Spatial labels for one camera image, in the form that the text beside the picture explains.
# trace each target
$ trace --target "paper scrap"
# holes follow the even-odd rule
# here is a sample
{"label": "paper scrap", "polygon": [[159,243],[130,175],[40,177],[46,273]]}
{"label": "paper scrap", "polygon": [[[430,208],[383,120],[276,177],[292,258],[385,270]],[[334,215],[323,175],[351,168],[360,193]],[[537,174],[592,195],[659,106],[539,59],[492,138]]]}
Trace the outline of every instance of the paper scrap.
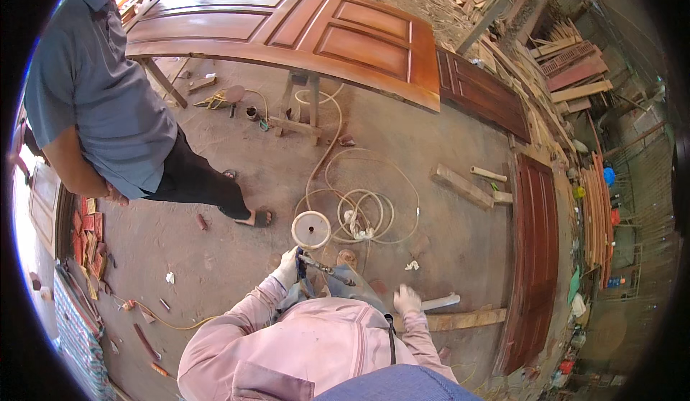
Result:
{"label": "paper scrap", "polygon": [[414,269],[415,271],[419,269],[419,264],[417,263],[417,260],[411,261],[405,267],[405,271],[411,271],[412,269]]}

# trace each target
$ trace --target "wall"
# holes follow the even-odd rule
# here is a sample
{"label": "wall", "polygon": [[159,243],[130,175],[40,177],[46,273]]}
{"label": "wall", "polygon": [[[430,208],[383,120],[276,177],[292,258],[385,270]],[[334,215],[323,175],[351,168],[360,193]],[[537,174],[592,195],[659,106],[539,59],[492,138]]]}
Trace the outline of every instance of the wall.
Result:
{"label": "wall", "polygon": [[632,260],[639,275],[634,297],[621,299],[623,290],[605,289],[593,305],[581,358],[599,363],[602,372],[632,371],[665,311],[680,256],[671,206],[673,147],[663,129],[645,140],[610,159],[617,172],[612,192],[621,195],[621,214],[634,226],[616,229],[634,230],[638,253]]}
{"label": "wall", "polygon": [[667,77],[664,52],[643,0],[591,0],[592,18],[647,83]]}

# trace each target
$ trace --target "man's hand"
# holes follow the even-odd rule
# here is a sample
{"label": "man's hand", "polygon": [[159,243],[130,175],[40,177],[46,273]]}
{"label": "man's hand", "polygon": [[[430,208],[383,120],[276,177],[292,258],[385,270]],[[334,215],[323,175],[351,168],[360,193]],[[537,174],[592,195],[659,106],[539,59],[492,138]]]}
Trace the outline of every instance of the man's hand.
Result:
{"label": "man's hand", "polygon": [[289,290],[292,285],[298,282],[298,267],[295,259],[297,258],[298,248],[283,253],[280,265],[271,272],[271,275],[280,282],[285,290]]}
{"label": "man's hand", "polygon": [[400,293],[393,293],[392,305],[397,313],[402,316],[410,311],[419,312],[422,310],[422,300],[419,298],[419,295],[406,285],[400,285]]}
{"label": "man's hand", "polygon": [[126,207],[129,205],[129,199],[127,196],[120,193],[119,190],[108,181],[106,181],[106,186],[108,187],[108,194],[104,197],[105,200],[115,202],[119,204],[120,207]]}

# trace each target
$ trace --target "wooden pole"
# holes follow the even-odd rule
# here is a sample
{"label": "wooden pole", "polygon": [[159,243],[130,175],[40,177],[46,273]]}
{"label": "wooden pole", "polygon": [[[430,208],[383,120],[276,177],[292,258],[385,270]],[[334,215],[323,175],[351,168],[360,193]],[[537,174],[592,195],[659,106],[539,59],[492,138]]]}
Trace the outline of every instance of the wooden pole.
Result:
{"label": "wooden pole", "polygon": [[475,26],[472,28],[472,31],[465,36],[455,53],[459,55],[464,54],[465,51],[472,46],[472,43],[479,39],[479,37],[484,33],[484,30],[486,30],[494,20],[496,20],[498,15],[503,12],[510,3],[510,0],[495,0],[494,3],[487,9],[484,16],[477,21],[477,24],[475,24]]}

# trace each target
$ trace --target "work glove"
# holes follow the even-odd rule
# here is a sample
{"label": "work glove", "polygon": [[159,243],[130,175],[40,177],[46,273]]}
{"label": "work glove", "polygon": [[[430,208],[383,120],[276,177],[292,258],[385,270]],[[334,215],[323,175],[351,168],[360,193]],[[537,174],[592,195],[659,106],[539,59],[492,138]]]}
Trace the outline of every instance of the work glove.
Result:
{"label": "work glove", "polygon": [[400,292],[393,293],[392,305],[398,314],[405,316],[410,311],[419,312],[422,309],[422,299],[411,287],[400,285]]}
{"label": "work glove", "polygon": [[283,253],[283,257],[280,259],[280,265],[278,265],[275,271],[271,272],[271,276],[278,280],[285,290],[289,290],[292,285],[298,282],[298,267],[295,261],[297,253],[297,246]]}

